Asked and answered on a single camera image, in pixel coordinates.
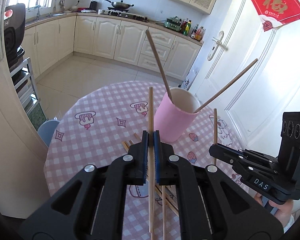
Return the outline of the right hand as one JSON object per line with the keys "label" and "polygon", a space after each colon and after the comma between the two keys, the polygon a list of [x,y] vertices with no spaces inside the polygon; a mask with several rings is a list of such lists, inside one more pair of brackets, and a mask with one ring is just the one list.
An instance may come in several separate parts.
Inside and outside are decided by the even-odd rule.
{"label": "right hand", "polygon": [[294,223],[294,218],[292,216],[294,201],[289,199],[285,202],[285,204],[282,205],[276,204],[271,200],[269,200],[268,203],[273,208],[277,208],[274,216],[281,222],[283,228],[287,231]]}

